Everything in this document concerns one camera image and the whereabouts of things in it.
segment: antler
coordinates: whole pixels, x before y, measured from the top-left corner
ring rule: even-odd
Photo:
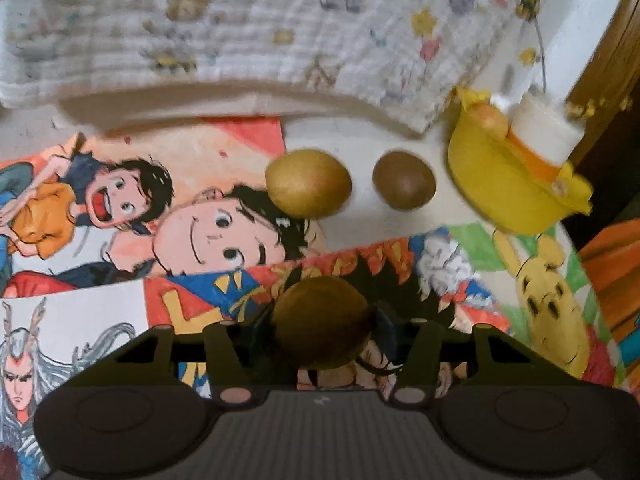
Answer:
[[[40,332],[38,324],[42,321],[42,318],[44,317],[45,303],[47,303],[47,298],[42,298],[42,301],[36,306],[36,308],[33,311],[33,314],[31,314],[31,325],[29,326],[29,338],[27,339],[27,345],[25,350],[28,350],[33,345],[35,345],[36,341],[38,340],[38,332]]]
[[[2,302],[2,306],[4,306],[4,341],[9,342],[9,338],[11,337],[11,305],[8,303]]]

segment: ribbed gray panel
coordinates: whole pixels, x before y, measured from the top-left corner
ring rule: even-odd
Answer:
[[[223,415],[187,460],[144,479],[521,480],[460,458],[426,416],[390,408],[376,392],[318,391],[272,392],[255,410]],[[554,480],[600,479],[585,471]]]

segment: cartoon ear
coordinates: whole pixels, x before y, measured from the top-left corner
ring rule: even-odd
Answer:
[[[564,263],[562,246],[549,235],[538,238],[538,256],[556,269]]]
[[[205,189],[204,191],[199,192],[195,197],[193,197],[193,203],[196,202],[205,202],[207,200],[220,200],[225,196],[222,194],[217,187],[209,187],[209,189]]]
[[[509,237],[500,231],[494,232],[494,245],[498,254],[500,254],[500,259],[504,263],[504,267],[509,271],[509,274],[515,278],[520,271],[522,263],[516,249],[511,245]]]

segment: character with antlers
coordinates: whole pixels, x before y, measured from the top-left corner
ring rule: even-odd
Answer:
[[[119,323],[102,332],[92,346],[87,343],[81,352],[75,348],[70,363],[57,362],[43,354],[38,343],[45,303],[43,298],[34,309],[28,330],[12,330],[12,308],[2,302],[6,315],[0,345],[0,444],[17,453],[23,478],[43,478],[48,472],[33,434],[36,406],[50,391],[107,355],[119,336],[136,335],[133,325]]]

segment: white wall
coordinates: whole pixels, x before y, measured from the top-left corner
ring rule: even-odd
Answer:
[[[548,93],[558,100],[569,95],[600,43],[619,0],[547,0],[539,22],[546,49]],[[533,24],[518,21],[505,31],[492,60],[475,79],[476,89],[502,92],[517,99],[532,82],[542,86],[540,66],[524,68],[518,54],[536,50]]]

